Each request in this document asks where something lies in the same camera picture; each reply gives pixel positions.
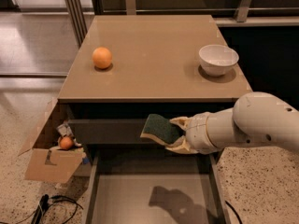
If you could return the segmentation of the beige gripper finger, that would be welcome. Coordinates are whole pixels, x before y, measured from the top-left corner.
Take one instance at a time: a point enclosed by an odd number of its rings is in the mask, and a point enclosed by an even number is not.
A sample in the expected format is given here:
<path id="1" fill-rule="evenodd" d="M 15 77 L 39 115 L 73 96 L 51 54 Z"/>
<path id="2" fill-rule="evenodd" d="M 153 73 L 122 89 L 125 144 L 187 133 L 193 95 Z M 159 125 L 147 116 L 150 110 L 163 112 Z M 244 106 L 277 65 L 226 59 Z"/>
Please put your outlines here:
<path id="1" fill-rule="evenodd" d="M 196 150 L 190 146 L 185 136 L 181 136 L 173 144 L 165 147 L 167 150 L 177 154 L 195 154 Z"/>
<path id="2" fill-rule="evenodd" d="M 173 119 L 170 119 L 170 123 L 179 126 L 179 128 L 183 131 L 186 131 L 189 123 L 190 123 L 190 118 L 188 117 L 176 117 Z"/>

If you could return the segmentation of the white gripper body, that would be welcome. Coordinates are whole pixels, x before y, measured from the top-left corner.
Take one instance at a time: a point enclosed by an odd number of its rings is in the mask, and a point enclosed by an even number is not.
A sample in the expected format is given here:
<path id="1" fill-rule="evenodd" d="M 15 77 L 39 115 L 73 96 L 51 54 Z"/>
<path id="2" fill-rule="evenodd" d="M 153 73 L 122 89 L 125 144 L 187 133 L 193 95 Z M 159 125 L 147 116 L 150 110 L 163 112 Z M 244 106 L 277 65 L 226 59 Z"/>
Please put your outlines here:
<path id="1" fill-rule="evenodd" d="M 207 119 L 209 112 L 200 113 L 188 118 L 185 129 L 185 140 L 191 153 L 210 154 L 218 152 L 207 134 Z"/>

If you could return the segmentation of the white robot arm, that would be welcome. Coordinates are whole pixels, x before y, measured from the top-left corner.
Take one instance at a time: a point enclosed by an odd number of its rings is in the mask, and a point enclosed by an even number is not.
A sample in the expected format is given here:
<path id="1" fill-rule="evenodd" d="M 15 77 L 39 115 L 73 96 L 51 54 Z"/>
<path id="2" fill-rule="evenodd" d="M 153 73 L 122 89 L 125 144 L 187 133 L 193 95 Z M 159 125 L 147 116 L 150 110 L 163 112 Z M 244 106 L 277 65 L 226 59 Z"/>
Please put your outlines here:
<path id="1" fill-rule="evenodd" d="M 227 147 L 281 147 L 299 151 L 299 111 L 276 96 L 251 92 L 232 108 L 170 120 L 184 134 L 166 148 L 178 154 L 210 154 Z"/>

